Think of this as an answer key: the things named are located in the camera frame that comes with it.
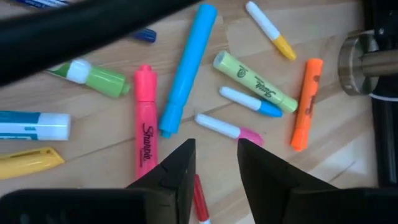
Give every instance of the wooden surface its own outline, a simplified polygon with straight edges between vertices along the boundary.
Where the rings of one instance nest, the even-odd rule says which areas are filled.
[[[159,159],[187,138],[197,140],[200,174],[213,223],[253,223],[239,177],[236,142],[193,121],[206,113],[262,134],[265,148],[298,168],[337,187],[375,186],[376,167],[371,101],[346,95],[338,83],[337,59],[347,35],[363,28],[362,7],[350,0],[257,0],[292,44],[294,62],[281,56],[244,10],[246,0],[212,0],[218,17],[195,86],[184,109],[179,133],[159,138]],[[27,9],[0,2],[3,17]],[[120,40],[87,55],[89,61],[131,76],[142,63],[159,74],[158,106],[162,112],[174,72],[197,6],[172,15],[150,28],[158,33],[153,45]],[[309,147],[289,147],[295,114],[273,119],[249,111],[218,94],[228,85],[246,91],[212,68],[220,50],[228,50],[286,94],[298,98],[305,61],[325,61],[310,131]],[[31,187],[125,187],[134,180],[132,97],[113,100],[91,89],[39,73],[0,89],[0,110],[70,113],[72,134],[67,142],[1,141],[9,153],[53,146],[66,164],[34,175],[0,181],[0,194]],[[197,223],[193,215],[192,223]]]

